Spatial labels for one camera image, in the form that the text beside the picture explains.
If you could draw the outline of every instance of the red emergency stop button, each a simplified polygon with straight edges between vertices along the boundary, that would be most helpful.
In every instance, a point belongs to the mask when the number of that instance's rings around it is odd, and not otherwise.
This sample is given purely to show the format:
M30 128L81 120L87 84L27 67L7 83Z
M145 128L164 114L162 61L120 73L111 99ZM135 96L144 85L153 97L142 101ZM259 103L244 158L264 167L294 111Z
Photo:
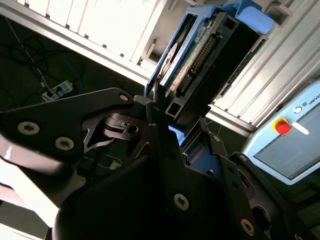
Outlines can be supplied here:
M277 122L274 128L279 134L287 134L291 129L290 125L284 120Z

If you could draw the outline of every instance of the universal robots logo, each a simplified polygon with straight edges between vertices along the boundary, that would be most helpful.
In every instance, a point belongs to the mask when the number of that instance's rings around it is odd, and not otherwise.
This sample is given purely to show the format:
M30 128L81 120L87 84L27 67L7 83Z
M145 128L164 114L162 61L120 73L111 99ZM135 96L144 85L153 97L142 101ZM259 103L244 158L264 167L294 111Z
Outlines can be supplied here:
M307 106L308 104L309 105L312 105L313 103L315 103L318 99L320 99L320 94L319 95L317 95L317 96L315 96L310 102L304 102L304 103L302 103L302 106L303 107L305 107L305 106Z

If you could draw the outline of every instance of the power strip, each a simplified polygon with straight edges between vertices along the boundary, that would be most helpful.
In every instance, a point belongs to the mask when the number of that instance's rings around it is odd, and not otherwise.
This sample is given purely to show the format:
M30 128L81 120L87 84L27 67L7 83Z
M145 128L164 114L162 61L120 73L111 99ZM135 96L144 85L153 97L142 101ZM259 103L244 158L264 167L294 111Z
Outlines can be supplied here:
M42 94L42 98L46 102L52 102L55 100L58 100L61 98L63 95L70 93L73 90L73 84L69 82L68 80L60 83L59 85L51 88L51 91L48 95L48 92L46 91L45 93Z

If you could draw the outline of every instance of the dark floor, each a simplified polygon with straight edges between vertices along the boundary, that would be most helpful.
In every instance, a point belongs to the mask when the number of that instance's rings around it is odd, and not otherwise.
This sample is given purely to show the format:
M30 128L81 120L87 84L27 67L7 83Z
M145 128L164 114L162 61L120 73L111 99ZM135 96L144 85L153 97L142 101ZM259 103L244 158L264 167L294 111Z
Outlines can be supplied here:
M76 93L89 93L107 88L120 88L131 96L142 95L144 87L134 81L80 55L65 47L39 35L31 30L10 21L21 42L26 42L31 53L42 52L43 56L50 56L50 51L59 50L60 54L52 56L45 61L40 61L38 67L45 74L45 80L50 87L69 80L72 81ZM46 90L40 84L41 78L35 76L28 65L22 65L20 53L15 49L21 49L19 43L10 29L4 17L0 16L0 111L38 104L43 101L40 94ZM233 152L240 152L246 138L234 133L216 122L207 119L208 128L211 132L221 137L228 155ZM105 149L102 159L97 166L97 173L103 174L115 168L117 163L121 163L124 158L123 149L125 145L122 141L111 145ZM86 153L82 158L82 166L89 169L97 150ZM269 180L280 191L282 196L293 203L300 203L315 195L315 190L311 187L319 182L319 177L310 175L294 186L286 186L271 176ZM302 219L308 226L316 225L320 220L319 216L309 217L308 212L302 212Z

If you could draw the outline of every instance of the blue cable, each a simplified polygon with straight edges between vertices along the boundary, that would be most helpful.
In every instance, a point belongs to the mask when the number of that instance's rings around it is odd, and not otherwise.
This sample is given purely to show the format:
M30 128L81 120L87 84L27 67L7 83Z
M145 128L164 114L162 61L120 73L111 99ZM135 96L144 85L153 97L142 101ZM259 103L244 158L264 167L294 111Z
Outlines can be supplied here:
M44 43L49 46L46 38L43 38ZM70 65L70 63L59 53L58 56L65 62L65 64L71 69L71 71L74 73L74 75L77 77L78 82L79 82L79 93L81 94L83 92L83 87L82 87L82 81L78 75L78 73L76 72L76 70Z

